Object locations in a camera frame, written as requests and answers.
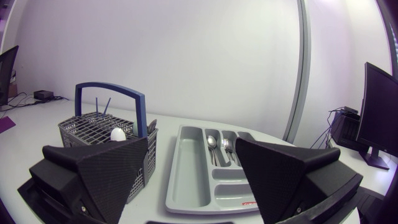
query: desk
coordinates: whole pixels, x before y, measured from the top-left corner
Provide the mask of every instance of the desk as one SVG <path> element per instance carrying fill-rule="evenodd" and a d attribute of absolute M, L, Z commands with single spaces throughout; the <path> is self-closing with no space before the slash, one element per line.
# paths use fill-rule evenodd
<path fill-rule="evenodd" d="M 16 126 L 0 134 L 0 197 L 16 223 L 40 223 L 31 212 L 17 189 L 31 178 L 29 168 L 43 159 L 44 145 L 62 147 L 57 124 L 74 115 L 75 105 L 72 101 L 61 100 L 42 105 L 17 108 L 7 113 Z M 83 104 L 83 113 L 95 111 L 95 105 Z M 134 120 L 135 112 L 108 108 L 108 113 L 117 117 Z M 183 215 L 169 213 L 165 210 L 165 198 L 169 183 L 170 170 L 177 140 L 179 126 L 202 126 L 218 129 L 249 131 L 258 141 L 288 144 L 280 139 L 228 124 L 194 119 L 175 118 L 147 114 L 147 120 L 157 119 L 157 157 L 156 168 L 147 186 L 128 205 L 124 207 L 120 223 L 145 223 L 149 220 L 169 223 L 214 223 L 233 221 L 234 223 L 262 223 L 260 213 L 247 212 L 229 215 Z M 392 176 L 384 175 L 383 182 L 379 177 L 383 171 L 366 169 L 358 158 L 349 153 L 342 153 L 341 160 L 366 178 L 363 187 L 385 194 Z M 394 173 L 395 167 L 387 173 Z"/>
<path fill-rule="evenodd" d="M 381 195 L 387 193 L 397 169 L 395 157 L 379 151 L 379 156 L 382 157 L 384 162 L 390 167 L 389 170 L 383 170 L 368 166 L 361 155 L 359 155 L 358 151 L 339 146 L 333 139 L 330 139 L 329 145 L 331 147 L 340 148 L 341 154 L 339 160 L 363 176 L 360 186 L 373 190 Z"/>

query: cutlery tray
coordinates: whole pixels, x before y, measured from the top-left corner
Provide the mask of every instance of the cutlery tray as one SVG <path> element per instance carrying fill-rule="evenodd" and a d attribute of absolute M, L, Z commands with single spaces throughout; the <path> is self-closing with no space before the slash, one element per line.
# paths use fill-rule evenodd
<path fill-rule="evenodd" d="M 211 162 L 209 135 L 217 141 L 217 166 Z M 180 126 L 166 196 L 169 212 L 211 215 L 258 210 L 240 162 L 229 159 L 222 141 L 231 140 L 235 151 L 238 137 L 254 140 L 244 131 Z"/>

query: purple object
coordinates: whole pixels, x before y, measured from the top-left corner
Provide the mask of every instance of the purple object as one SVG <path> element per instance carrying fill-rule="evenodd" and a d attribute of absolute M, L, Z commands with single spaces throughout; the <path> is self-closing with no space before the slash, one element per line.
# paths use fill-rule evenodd
<path fill-rule="evenodd" d="M 0 119 L 0 133 L 7 131 L 8 129 L 14 126 L 15 123 L 8 116 L 5 116 Z"/>

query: computer monitor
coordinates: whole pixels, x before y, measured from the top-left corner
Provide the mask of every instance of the computer monitor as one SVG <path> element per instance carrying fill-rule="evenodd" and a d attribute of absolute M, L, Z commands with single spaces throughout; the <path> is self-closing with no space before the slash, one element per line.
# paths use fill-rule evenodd
<path fill-rule="evenodd" d="M 372 147 L 360 155 L 369 166 L 389 169 L 379 150 L 398 156 L 398 81 L 387 72 L 365 63 L 365 88 L 356 140 Z"/>
<path fill-rule="evenodd" d="M 17 45 L 0 55 L 0 106 L 8 104 L 8 89 L 18 48 Z"/>

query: tray compartment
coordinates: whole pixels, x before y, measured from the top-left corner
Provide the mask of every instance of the tray compartment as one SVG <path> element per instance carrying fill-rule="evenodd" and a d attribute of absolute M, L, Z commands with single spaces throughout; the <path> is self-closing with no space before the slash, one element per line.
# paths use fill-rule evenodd
<path fill-rule="evenodd" d="M 224 147 L 222 147 L 223 145 L 223 140 L 221 138 L 221 133 L 218 130 L 215 129 L 205 129 L 205 137 L 207 139 L 207 136 L 213 136 L 216 141 L 217 141 L 217 146 L 214 148 L 214 152 L 218 158 L 218 162 L 220 162 L 220 164 L 217 164 L 217 166 L 219 167 L 227 167 L 231 165 L 231 162 L 229 161 Z"/>
<path fill-rule="evenodd" d="M 253 136 L 251 136 L 250 133 L 247 133 L 245 131 L 238 131 L 238 135 L 239 135 L 240 138 L 243 138 L 244 140 L 255 141 Z"/>
<path fill-rule="evenodd" d="M 213 169 L 211 175 L 221 182 L 248 182 L 242 169 Z"/>
<path fill-rule="evenodd" d="M 172 196 L 181 207 L 204 207 L 211 202 L 205 141 L 202 129 L 182 128 Z"/>
<path fill-rule="evenodd" d="M 236 139 L 238 138 L 238 135 L 234 131 L 222 131 L 222 133 L 223 133 L 224 139 L 229 139 L 231 141 L 233 154 L 234 154 L 234 157 L 237 159 L 237 161 L 234 161 L 233 159 L 231 159 L 231 163 L 236 164 L 237 166 L 241 166 L 241 163 L 239 162 L 239 159 L 238 159 L 238 155 L 236 155 L 236 152 L 235 152 L 235 142 L 236 142 Z"/>
<path fill-rule="evenodd" d="M 221 207 L 257 206 L 249 184 L 220 184 L 215 189 L 216 203 Z"/>

